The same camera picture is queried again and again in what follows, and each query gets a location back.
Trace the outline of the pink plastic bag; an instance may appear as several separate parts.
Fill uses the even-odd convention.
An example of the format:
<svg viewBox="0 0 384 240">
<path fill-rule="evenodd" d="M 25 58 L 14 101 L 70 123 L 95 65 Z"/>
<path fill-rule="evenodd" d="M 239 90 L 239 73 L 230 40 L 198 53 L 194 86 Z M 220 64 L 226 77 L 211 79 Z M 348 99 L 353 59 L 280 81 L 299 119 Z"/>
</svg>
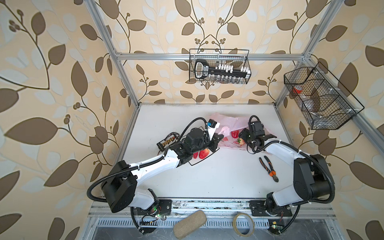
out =
<svg viewBox="0 0 384 240">
<path fill-rule="evenodd" d="M 257 150 L 263 144 L 263 138 L 276 138 L 269 131 L 259 117 L 229 117 L 219 113 L 214 113 L 210 119 L 216 121 L 220 126 L 216 133 L 223 135 L 224 138 L 219 142 L 220 148 Z"/>
</svg>

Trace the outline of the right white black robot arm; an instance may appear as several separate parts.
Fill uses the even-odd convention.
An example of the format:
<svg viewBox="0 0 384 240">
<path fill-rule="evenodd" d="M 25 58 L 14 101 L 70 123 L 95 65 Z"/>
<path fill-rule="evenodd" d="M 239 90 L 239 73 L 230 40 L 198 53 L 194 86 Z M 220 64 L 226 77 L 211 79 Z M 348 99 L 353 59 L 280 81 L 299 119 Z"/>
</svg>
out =
<svg viewBox="0 0 384 240">
<path fill-rule="evenodd" d="M 279 191 L 269 193 L 265 209 L 272 211 L 289 205 L 306 203 L 331 203 L 336 195 L 334 179 L 328 164 L 321 155 L 309 155 L 296 147 L 266 134 L 260 119 L 252 115 L 248 127 L 239 137 L 245 141 L 253 154 L 268 153 L 276 156 L 293 169 L 293 183 Z"/>
</svg>

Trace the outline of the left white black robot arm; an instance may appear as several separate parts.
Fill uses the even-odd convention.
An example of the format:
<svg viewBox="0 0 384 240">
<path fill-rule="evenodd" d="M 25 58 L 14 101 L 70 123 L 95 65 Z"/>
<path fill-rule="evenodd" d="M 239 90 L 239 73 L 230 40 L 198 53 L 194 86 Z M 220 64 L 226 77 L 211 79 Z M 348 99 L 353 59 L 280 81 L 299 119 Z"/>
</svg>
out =
<svg viewBox="0 0 384 240">
<path fill-rule="evenodd" d="M 146 215 L 161 212 L 160 201 L 153 190 L 140 189 L 144 181 L 167 170 L 176 169 L 193 159 L 193 155 L 203 150 L 215 153 L 223 135 L 216 130 L 220 123 L 204 118 L 204 128 L 193 128 L 182 134 L 161 155 L 143 162 L 127 164 L 120 161 L 110 173 L 95 181 L 87 190 L 87 197 L 94 202 L 108 203 L 112 213 L 127 207 L 140 208 Z"/>
</svg>

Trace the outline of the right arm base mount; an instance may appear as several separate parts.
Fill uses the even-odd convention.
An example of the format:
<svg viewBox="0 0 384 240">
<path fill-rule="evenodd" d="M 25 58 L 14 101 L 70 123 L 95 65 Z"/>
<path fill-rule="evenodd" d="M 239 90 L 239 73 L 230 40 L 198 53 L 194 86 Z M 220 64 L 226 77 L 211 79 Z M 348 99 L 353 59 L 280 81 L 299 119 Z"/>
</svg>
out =
<svg viewBox="0 0 384 240">
<path fill-rule="evenodd" d="M 292 217 L 289 205 L 278 206 L 271 200 L 249 201 L 252 216 L 254 217 Z"/>
</svg>

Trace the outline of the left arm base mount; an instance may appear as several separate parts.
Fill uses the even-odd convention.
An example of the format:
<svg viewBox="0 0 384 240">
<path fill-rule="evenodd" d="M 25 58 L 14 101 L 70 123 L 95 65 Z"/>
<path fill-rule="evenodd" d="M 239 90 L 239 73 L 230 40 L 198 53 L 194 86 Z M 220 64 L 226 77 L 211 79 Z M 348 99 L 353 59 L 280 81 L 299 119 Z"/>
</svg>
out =
<svg viewBox="0 0 384 240">
<path fill-rule="evenodd" d="M 172 200 L 170 199 L 156 199 L 155 202 L 146 210 L 141 208 L 133 208 L 134 215 L 138 216 L 168 216 L 172 211 Z"/>
</svg>

